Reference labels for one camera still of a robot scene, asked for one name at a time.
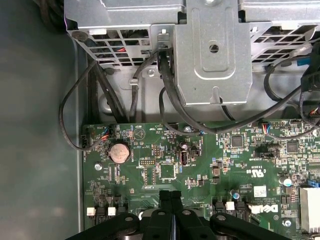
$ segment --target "black connector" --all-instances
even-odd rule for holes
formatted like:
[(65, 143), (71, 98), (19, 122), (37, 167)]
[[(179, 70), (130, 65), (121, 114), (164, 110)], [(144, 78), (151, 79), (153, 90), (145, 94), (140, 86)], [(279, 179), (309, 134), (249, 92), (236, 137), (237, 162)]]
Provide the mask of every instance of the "black connector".
[(301, 78), (301, 92), (320, 92), (320, 42), (312, 48), (310, 65)]

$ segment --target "green circuit board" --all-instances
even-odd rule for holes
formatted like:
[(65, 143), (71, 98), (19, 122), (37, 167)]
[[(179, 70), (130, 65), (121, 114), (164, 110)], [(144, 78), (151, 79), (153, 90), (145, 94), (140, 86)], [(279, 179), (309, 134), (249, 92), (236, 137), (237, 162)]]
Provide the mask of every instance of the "green circuit board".
[[(217, 127), (230, 122), (207, 123)], [(292, 136), (310, 129), (300, 120), (269, 120), (270, 132)], [(185, 124), (174, 127), (183, 130)], [(259, 214), (246, 211), (245, 220), (281, 234), (300, 239), (299, 186), (320, 177), (320, 132), (315, 130), (297, 140), (274, 140), (260, 124), (250, 124), (223, 134), (181, 136), (161, 123), (86, 125), (83, 146), (98, 140), (108, 128), (109, 136), (94, 150), (83, 153), (84, 227), (129, 212), (137, 216), (159, 207), (160, 190), (178, 190), (185, 208), (195, 208), (209, 219), (216, 212), (236, 216), (226, 202), (260, 206)], [(114, 163), (109, 149), (125, 143), (129, 159)], [(181, 144), (187, 145), (182, 155)], [(290, 178), (292, 186), (280, 184)], [(240, 194), (233, 199), (231, 190)], [(94, 215), (88, 210), (96, 209)]]

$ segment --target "power cable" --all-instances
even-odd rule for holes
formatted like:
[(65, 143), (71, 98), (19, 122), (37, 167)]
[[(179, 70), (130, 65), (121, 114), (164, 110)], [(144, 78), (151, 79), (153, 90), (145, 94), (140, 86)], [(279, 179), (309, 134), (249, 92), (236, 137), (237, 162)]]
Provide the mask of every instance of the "power cable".
[(84, 72), (81, 74), (81, 76), (79, 77), (79, 79), (75, 82), (75, 84), (72, 86), (72, 88), (69, 90), (69, 92), (65, 95), (65, 97), (63, 98), (62, 102), (60, 103), (59, 106), (59, 125), (61, 128), (61, 132), (62, 135), (64, 137), (64, 139), (66, 140), (66, 142), (75, 150), (77, 151), (90, 151), (92, 149), (94, 149), (95, 147), (97, 147), (102, 141), (103, 139), (99, 139), (97, 140), (95, 143), (93, 143), (91, 146), (89, 147), (78, 147), (76, 146), (71, 139), (68, 136), (66, 127), (65, 127), (65, 122), (64, 122), (64, 108), (66, 105), (67, 100), (69, 99), (70, 95), (74, 92), (74, 90), (80, 85), (80, 83), (87, 77), (88, 73), (90, 72), (90, 70), (97, 64), (96, 61), (93, 61), (89, 64), (89, 66), (84, 70)]
[[(148, 59), (146, 59), (135, 71), (133, 75), (133, 79), (139, 79), (139, 75), (146, 67), (150, 66), (157, 60), (158, 53), (153, 53)], [(135, 123), (137, 118), (137, 106), (138, 106), (138, 98), (139, 98), (139, 86), (133, 85), (131, 88), (132, 102), (129, 113), (129, 121), (130, 123)]]
[(160, 64), (159, 64), (159, 70), (162, 74), (162, 80), (164, 83), (165, 90), (168, 94), (168, 97), (175, 108), (175, 110), (179, 113), (179, 115), (182, 117), (182, 119), (190, 126), (199, 129), (200, 131), (203, 131), (208, 134), (221, 134), (225, 132), (230, 132), (235, 129), (239, 129), (242, 127), (247, 126), (248, 124), (252, 124), (259, 119), (266, 118), (267, 116), (273, 114), (280, 108), (282, 108), (284, 105), (286, 105), (294, 96), (296, 96), (300, 91), (301, 87), (297, 87), (295, 90), (293, 90), (289, 95), (287, 95), (285, 98), (280, 100), (278, 103), (276, 103), (274, 106), (268, 108), (267, 110), (260, 112), (252, 117), (249, 117), (245, 120), (238, 121), (233, 124), (229, 124), (226, 126), (216, 127), (216, 128), (209, 128), (204, 126), (203, 124), (200, 124), (196, 122), (184, 109), (184, 107), (181, 104), (181, 101), (179, 99), (179, 96), (176, 91), (176, 87), (174, 85), (174, 82), (172, 81), (171, 71), (169, 68), (167, 55), (164, 53), (160, 53)]
[(164, 92), (166, 91), (166, 88), (162, 88), (159, 94), (159, 110), (160, 110), (160, 116), (162, 119), (162, 124), (170, 131), (182, 135), (182, 136), (199, 136), (201, 132), (196, 131), (196, 132), (184, 132), (184, 131), (179, 131), (175, 128), (173, 128), (166, 120), (165, 120), (165, 104), (164, 104)]
[(66, 32), (63, 10), (55, 0), (39, 0), (39, 8), (41, 19), (48, 30), (58, 34)]
[(96, 65), (94, 67), (94, 72), (116, 121), (120, 124), (128, 123), (125, 110), (123, 109), (116, 92), (114, 91), (101, 67)]
[(227, 116), (227, 118), (230, 121), (235, 121), (234, 117), (231, 115), (231, 113), (229, 112), (229, 109), (227, 108), (226, 105), (222, 105), (221, 108), (222, 108), (224, 114)]
[[(292, 58), (288, 58), (288, 59), (282, 60), (282, 61), (278, 62), (276, 65), (273, 65), (268, 69), (268, 71), (267, 71), (267, 73), (266, 73), (266, 75), (264, 77), (263, 86), (264, 86), (265, 93), (268, 95), (268, 97), (270, 99), (272, 99), (275, 102), (279, 102), (280, 100), (282, 100), (282, 98), (279, 97), (271, 89), (271, 86), (270, 86), (270, 76), (271, 76), (271, 74), (273, 74), (275, 72), (276, 68), (278, 66), (283, 65), (283, 64), (292, 63), (293, 61), (296, 61), (296, 60), (308, 59), (309, 57), (310, 57), (309, 55), (294, 56)], [(288, 104), (293, 106), (296, 109), (296, 111), (299, 113), (299, 106), (296, 103), (294, 103), (292, 101), (289, 101)]]

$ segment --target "cable clip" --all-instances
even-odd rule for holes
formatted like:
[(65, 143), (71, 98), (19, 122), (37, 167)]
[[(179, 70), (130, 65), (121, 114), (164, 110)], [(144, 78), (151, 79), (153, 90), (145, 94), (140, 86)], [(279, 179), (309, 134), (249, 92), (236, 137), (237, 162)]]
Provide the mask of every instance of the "cable clip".
[(130, 86), (139, 86), (139, 79), (138, 78), (131, 78), (129, 80)]

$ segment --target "screw hole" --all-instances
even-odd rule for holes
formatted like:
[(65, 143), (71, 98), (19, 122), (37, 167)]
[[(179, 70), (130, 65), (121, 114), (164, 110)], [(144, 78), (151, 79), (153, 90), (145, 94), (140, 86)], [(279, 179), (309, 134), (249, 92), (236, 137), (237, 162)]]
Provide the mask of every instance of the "screw hole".
[(216, 54), (217, 52), (219, 52), (219, 47), (218, 45), (215, 45), (215, 44), (210, 45), (209, 49), (212, 54)]

